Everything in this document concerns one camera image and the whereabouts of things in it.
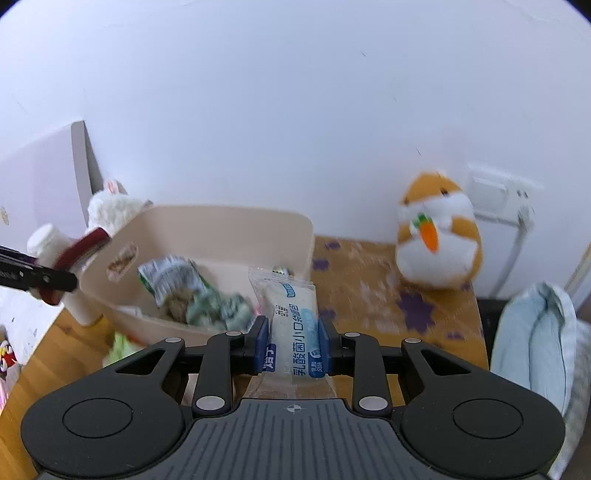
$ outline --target gray ribbed panel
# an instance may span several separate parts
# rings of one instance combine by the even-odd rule
[[[293,405],[301,410],[292,411]],[[40,480],[53,478],[47,474],[40,476]],[[129,478],[443,480],[449,477],[411,456],[388,422],[358,417],[347,410],[342,400],[242,400],[231,415],[195,422],[176,452],[155,467]]]

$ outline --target white plush belly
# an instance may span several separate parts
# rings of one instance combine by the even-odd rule
[[[410,281],[435,288],[456,287],[472,270],[478,244],[471,238],[438,232],[439,250],[432,253],[420,237],[396,249],[396,264]]]

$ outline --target plush carrot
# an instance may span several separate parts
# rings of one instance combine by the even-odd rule
[[[417,219],[413,222],[413,225],[421,234],[421,239],[423,240],[425,247],[427,247],[431,253],[436,254],[437,250],[439,250],[439,238],[433,220],[425,214],[420,213]]]

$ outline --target patterned tablecloth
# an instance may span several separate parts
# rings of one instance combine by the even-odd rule
[[[461,290],[425,291],[400,282],[394,245],[316,238],[311,280],[319,315],[339,332],[357,331],[380,344],[400,346],[418,337],[482,368],[488,368],[476,297]],[[388,381],[392,400],[404,404],[396,375]],[[351,397],[352,380],[335,377],[339,397]]]

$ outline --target wall socket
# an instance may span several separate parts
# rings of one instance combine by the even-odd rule
[[[494,222],[519,226],[519,212],[526,212],[531,226],[534,204],[543,190],[544,186],[535,180],[488,167],[469,166],[466,194],[474,212]]]

